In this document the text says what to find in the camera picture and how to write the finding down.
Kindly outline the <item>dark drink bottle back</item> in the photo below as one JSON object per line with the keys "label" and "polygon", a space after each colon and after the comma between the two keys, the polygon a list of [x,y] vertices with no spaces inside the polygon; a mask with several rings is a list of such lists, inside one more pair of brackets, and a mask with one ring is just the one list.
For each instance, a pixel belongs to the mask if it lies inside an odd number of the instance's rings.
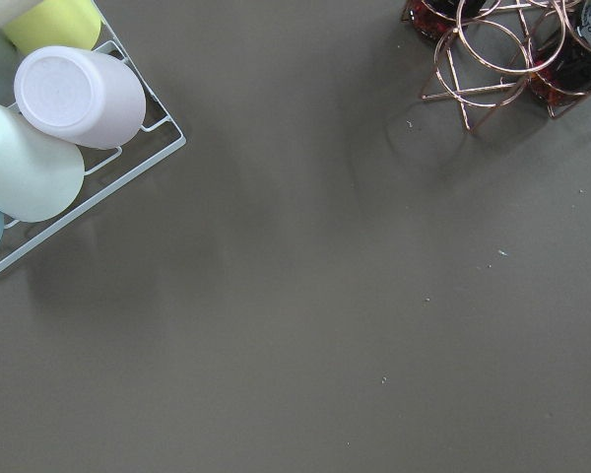
{"label": "dark drink bottle back", "polygon": [[477,18],[485,0],[409,0],[401,14],[401,20],[410,24],[425,38],[438,41],[456,25],[456,14],[462,5],[461,18]]}

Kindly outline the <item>dark drink bottle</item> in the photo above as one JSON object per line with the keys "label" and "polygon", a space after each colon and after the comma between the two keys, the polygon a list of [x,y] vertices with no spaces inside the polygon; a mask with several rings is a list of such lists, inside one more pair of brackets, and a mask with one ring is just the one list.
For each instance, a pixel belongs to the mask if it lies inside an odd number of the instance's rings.
{"label": "dark drink bottle", "polygon": [[568,106],[591,92],[591,1],[581,1],[565,15],[566,27],[550,34],[533,52],[536,66],[530,90],[556,107]]}
{"label": "dark drink bottle", "polygon": [[456,25],[456,14],[462,5],[461,18],[477,18],[485,0],[409,0],[401,14],[401,20],[410,24],[425,38],[438,41]]}

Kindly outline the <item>pale pink cup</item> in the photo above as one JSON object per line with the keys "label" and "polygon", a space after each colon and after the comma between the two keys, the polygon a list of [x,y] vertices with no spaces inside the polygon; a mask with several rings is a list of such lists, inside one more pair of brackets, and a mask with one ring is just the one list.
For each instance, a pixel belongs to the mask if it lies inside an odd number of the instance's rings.
{"label": "pale pink cup", "polygon": [[108,54],[69,46],[29,54],[16,72],[14,95],[33,127],[95,149],[126,144],[146,116],[143,86],[129,66]]}

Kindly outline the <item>pale mint cup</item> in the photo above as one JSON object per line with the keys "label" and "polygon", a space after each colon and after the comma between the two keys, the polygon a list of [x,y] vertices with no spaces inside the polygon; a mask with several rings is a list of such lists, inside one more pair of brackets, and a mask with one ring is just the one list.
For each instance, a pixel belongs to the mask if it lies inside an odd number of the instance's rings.
{"label": "pale mint cup", "polygon": [[84,176],[76,145],[41,133],[0,104],[0,212],[28,223],[53,218],[76,199]]}

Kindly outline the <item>yellow green cup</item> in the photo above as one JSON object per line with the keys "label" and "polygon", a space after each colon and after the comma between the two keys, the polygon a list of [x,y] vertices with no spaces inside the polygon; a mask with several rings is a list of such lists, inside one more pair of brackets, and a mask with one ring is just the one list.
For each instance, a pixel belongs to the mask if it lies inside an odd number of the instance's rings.
{"label": "yellow green cup", "polygon": [[47,0],[2,28],[24,54],[62,45],[91,50],[99,40],[102,19],[92,1]]}

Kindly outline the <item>dark drink bottle front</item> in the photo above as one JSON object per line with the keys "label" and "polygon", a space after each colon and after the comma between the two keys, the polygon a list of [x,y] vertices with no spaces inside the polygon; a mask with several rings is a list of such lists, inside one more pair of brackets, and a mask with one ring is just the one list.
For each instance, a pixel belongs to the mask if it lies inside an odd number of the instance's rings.
{"label": "dark drink bottle front", "polygon": [[591,1],[581,1],[565,15],[566,27],[550,34],[533,52],[536,66],[530,90],[556,107],[568,106],[591,92]]}

